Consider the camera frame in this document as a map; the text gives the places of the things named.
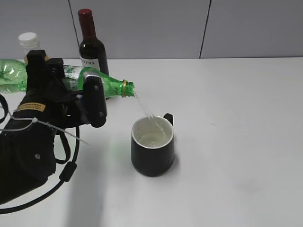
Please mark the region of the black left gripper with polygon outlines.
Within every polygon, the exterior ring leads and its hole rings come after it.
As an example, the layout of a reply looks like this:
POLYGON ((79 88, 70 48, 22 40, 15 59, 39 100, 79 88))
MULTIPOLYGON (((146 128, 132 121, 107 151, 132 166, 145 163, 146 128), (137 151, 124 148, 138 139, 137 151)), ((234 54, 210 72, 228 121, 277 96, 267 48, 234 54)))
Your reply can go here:
MULTIPOLYGON (((77 98, 80 92, 65 88, 59 79, 51 79, 45 50, 27 54, 26 94, 14 111, 14 133, 53 135, 58 129, 85 124, 85 109, 77 98)), ((107 106, 100 77, 86 77, 83 84, 88 120, 95 128, 106 123, 107 106)))

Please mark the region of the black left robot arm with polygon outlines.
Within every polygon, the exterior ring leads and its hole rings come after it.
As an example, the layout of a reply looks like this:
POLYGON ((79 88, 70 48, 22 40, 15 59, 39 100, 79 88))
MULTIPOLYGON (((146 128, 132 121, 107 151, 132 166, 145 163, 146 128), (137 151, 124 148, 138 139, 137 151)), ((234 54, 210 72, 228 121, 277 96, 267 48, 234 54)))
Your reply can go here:
POLYGON ((46 60, 45 51, 27 54, 26 94, 0 134, 0 202, 7 203, 45 184, 64 165, 59 184, 68 182, 77 165, 79 144, 71 152, 66 132, 106 122, 101 76, 92 69, 82 74, 83 87, 69 90, 61 58, 46 60))

